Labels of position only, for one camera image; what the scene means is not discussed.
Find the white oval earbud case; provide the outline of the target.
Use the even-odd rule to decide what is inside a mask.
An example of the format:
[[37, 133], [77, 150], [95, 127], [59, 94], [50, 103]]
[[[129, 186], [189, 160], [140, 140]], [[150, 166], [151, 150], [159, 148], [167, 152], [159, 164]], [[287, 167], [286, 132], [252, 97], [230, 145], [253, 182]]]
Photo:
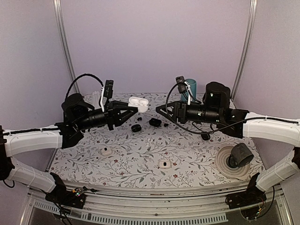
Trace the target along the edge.
[[145, 98], [130, 97], [128, 100], [128, 106], [138, 108], [139, 113], [147, 112], [149, 101]]

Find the cream earbud charging case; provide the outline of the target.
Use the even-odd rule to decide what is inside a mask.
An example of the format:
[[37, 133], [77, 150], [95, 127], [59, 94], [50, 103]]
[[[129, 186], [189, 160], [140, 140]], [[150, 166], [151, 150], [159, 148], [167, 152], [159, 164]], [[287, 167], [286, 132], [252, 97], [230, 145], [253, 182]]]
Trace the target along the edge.
[[170, 169], [171, 168], [171, 162], [170, 161], [159, 161], [158, 167], [160, 169]]

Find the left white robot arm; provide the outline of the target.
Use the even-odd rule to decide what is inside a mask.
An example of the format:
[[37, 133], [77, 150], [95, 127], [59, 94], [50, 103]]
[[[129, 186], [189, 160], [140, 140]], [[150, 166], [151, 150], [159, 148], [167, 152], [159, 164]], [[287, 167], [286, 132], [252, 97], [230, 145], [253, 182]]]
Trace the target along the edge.
[[113, 130], [136, 114], [138, 106], [112, 101], [95, 109], [76, 93], [67, 97], [61, 107], [64, 112], [61, 123], [22, 131], [0, 131], [0, 179], [41, 189], [59, 203], [66, 203], [70, 194], [58, 175], [39, 171], [12, 157], [34, 150], [74, 147], [83, 139], [84, 131], [103, 126]]

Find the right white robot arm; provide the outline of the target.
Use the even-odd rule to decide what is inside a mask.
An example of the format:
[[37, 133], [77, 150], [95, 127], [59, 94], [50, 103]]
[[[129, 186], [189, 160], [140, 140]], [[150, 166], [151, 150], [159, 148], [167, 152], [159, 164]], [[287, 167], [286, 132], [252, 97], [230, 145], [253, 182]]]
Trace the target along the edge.
[[156, 112], [178, 127], [188, 121], [215, 124], [217, 131], [236, 138], [262, 138], [294, 146], [283, 159], [266, 171], [255, 175], [242, 200], [253, 204], [261, 192], [286, 180], [300, 171], [300, 121], [259, 115], [248, 110], [230, 108], [230, 89], [218, 82], [205, 87], [203, 103], [165, 101]]

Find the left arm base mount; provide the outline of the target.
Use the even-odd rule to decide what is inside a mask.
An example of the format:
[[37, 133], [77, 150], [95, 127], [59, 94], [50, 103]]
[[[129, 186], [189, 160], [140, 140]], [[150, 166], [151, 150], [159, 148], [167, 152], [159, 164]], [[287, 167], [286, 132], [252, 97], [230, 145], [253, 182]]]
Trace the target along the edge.
[[45, 194], [45, 199], [58, 205], [83, 209], [86, 195], [77, 194], [77, 191], [68, 191], [64, 182], [58, 175], [52, 172], [50, 174], [54, 178], [55, 187], [50, 193]]

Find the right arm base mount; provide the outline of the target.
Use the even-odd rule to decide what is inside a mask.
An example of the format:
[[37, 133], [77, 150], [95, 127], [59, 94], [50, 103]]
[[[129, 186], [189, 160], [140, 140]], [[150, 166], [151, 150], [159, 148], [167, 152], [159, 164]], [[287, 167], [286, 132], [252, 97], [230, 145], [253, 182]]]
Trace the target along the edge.
[[229, 206], [229, 209], [245, 207], [266, 201], [265, 191], [261, 191], [256, 187], [256, 180], [259, 174], [258, 172], [250, 179], [245, 191], [228, 194], [226, 196], [225, 203]]

